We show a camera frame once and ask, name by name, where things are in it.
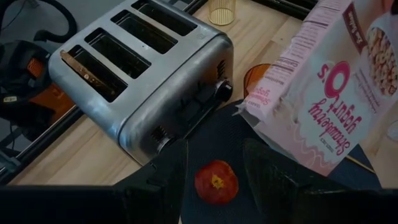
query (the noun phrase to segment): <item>toaster button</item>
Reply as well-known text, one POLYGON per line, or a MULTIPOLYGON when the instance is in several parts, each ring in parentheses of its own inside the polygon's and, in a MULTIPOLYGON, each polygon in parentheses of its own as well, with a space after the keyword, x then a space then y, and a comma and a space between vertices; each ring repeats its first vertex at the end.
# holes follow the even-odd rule
POLYGON ((202 89, 196 94, 195 99, 202 103, 205 104, 210 98, 213 97, 215 93, 215 89, 213 86, 205 85, 202 87, 202 89))
POLYGON ((195 101, 191 101, 190 104, 184 108, 181 116, 185 121, 190 121, 195 115, 199 113, 200 110, 200 104, 195 101))

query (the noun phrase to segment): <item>strawberry yogurt box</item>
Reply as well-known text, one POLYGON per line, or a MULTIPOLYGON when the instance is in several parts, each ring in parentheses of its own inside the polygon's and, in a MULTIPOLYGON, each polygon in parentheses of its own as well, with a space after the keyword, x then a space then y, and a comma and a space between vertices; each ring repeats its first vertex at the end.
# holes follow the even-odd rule
POLYGON ((372 130, 398 100, 395 7, 319 1, 241 115, 273 149, 322 175, 364 139, 379 144, 383 136, 372 130))

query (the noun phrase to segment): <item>wooden countertop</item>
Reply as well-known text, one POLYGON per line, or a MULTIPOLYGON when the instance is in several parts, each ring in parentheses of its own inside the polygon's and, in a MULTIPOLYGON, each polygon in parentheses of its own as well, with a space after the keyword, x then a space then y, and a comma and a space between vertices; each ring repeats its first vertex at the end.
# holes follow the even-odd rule
MULTIPOLYGON (((298 31, 301 21, 250 0, 237 0, 235 21, 224 27, 234 43, 234 94, 243 97, 243 77, 259 63, 271 63, 298 31)), ((204 5, 195 17, 208 22, 204 5)), ((11 184, 111 185, 140 168, 100 128, 81 117, 11 184)))

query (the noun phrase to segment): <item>gray floor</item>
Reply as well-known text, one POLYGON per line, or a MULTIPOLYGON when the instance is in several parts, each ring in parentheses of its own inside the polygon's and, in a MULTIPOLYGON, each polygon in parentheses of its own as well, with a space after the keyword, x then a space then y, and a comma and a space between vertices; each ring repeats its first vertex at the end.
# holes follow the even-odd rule
MULTIPOLYGON (((13 3, 6 11, 3 20, 3 27, 6 26, 15 15, 20 11, 24 0, 13 3)), ((124 0, 58 0, 63 4, 75 17, 78 28, 82 29, 95 19, 103 15, 105 12, 118 5, 124 0)), ((172 3, 179 9, 185 8, 191 0, 164 0, 172 3)), ((39 7, 31 7, 25 4, 21 13, 16 17, 10 26, 1 32, 0 43, 11 42, 21 39, 32 41, 38 30, 46 29, 56 34, 66 33, 67 21, 60 12, 47 3, 40 2, 39 7)), ((60 44, 52 42, 48 43, 53 48, 59 47, 60 44)), ((9 134, 9 122, 0 118, 0 140, 9 134)), ((30 141, 23 136, 19 136, 15 141, 15 150, 22 151, 30 144, 30 141)))

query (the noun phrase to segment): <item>stainless steel toaster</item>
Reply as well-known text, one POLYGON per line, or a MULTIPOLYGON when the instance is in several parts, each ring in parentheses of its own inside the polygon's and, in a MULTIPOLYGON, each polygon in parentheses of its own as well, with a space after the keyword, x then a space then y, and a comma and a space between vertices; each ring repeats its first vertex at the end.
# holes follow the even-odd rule
POLYGON ((143 165, 229 100, 233 45, 167 3, 129 0, 55 51, 49 72, 143 165))

